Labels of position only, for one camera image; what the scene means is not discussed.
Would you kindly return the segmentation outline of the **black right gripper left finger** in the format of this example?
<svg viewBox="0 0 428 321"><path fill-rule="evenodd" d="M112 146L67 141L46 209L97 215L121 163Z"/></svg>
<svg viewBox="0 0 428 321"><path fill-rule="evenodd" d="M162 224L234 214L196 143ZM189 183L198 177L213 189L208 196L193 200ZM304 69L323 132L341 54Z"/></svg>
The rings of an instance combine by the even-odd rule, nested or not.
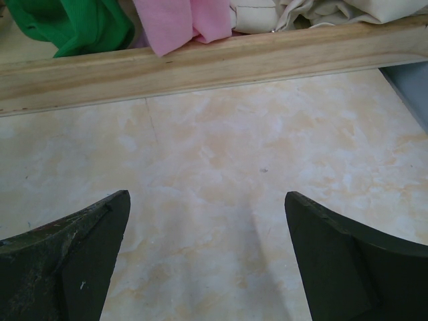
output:
<svg viewBox="0 0 428 321"><path fill-rule="evenodd" d="M1 240L1 319L99 320L129 215L121 190Z"/></svg>

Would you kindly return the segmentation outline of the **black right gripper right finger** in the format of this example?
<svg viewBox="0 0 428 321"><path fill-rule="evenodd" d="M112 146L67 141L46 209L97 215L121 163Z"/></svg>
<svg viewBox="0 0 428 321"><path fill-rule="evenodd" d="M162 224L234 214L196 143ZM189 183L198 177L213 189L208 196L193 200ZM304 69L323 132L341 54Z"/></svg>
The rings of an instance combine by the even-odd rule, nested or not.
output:
<svg viewBox="0 0 428 321"><path fill-rule="evenodd" d="M426 320L427 246L285 198L288 229L313 320Z"/></svg>

